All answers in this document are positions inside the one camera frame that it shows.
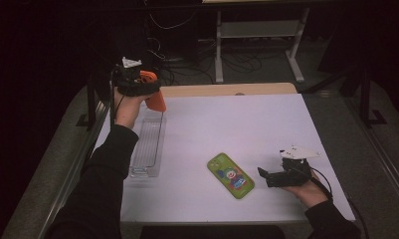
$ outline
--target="orange object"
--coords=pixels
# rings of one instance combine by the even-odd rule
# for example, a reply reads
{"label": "orange object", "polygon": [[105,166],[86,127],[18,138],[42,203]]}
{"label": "orange object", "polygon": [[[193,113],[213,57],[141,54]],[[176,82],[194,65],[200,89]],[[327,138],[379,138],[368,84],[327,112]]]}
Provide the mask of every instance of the orange object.
{"label": "orange object", "polygon": [[[158,80],[156,75],[152,72],[140,71],[140,77],[147,83],[153,83]],[[161,91],[154,93],[151,98],[146,100],[146,106],[157,112],[165,112],[167,110]]]}

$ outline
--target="cartoon character print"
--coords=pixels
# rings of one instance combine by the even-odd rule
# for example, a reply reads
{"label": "cartoon character print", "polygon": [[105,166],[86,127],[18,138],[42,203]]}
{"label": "cartoon character print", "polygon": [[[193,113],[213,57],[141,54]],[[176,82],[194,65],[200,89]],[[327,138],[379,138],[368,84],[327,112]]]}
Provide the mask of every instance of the cartoon character print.
{"label": "cartoon character print", "polygon": [[243,185],[247,183],[245,177],[239,173],[240,170],[238,168],[227,168],[224,171],[218,170],[217,173],[221,178],[225,178],[230,180],[228,183],[231,189],[240,190]]}

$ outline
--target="black long-sleeve shirt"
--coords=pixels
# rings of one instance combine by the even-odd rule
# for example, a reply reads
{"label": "black long-sleeve shirt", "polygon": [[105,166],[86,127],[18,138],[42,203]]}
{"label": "black long-sleeve shirt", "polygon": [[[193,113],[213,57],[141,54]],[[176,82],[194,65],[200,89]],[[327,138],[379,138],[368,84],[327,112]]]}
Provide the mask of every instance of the black long-sleeve shirt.
{"label": "black long-sleeve shirt", "polygon": [[[103,145],[84,166],[80,182],[57,214],[46,238],[121,237],[122,184],[128,176],[137,141],[138,136],[132,130],[120,125],[111,128]],[[314,230],[314,238],[360,238],[358,228],[347,221],[332,202],[317,204],[305,215]]]}

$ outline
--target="transparent tray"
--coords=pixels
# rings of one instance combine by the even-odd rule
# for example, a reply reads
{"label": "transparent tray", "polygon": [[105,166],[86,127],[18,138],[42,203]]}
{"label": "transparent tray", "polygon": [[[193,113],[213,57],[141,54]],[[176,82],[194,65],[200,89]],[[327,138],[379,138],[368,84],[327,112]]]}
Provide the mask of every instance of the transparent tray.
{"label": "transparent tray", "polygon": [[131,177],[156,177],[161,164],[165,135],[164,113],[147,110],[141,122],[139,141],[130,162]]}

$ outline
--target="desk leg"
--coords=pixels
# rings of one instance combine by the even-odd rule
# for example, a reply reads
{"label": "desk leg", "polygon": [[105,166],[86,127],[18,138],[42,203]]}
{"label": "desk leg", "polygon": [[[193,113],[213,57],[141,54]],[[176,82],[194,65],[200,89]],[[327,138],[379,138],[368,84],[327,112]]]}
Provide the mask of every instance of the desk leg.
{"label": "desk leg", "polygon": [[223,63],[221,61],[221,11],[218,11],[217,16],[217,56],[215,56],[215,82],[222,84],[223,78]]}
{"label": "desk leg", "polygon": [[286,50],[286,56],[287,59],[289,60],[290,67],[292,68],[293,74],[295,74],[296,81],[299,83],[304,82],[304,77],[301,73],[298,62],[296,61],[296,52],[298,51],[299,48],[299,43],[301,40],[301,35],[303,34],[308,11],[309,11],[308,8],[303,9],[300,21],[298,23],[298,29],[296,30],[295,41],[293,42],[292,47],[289,50]]}

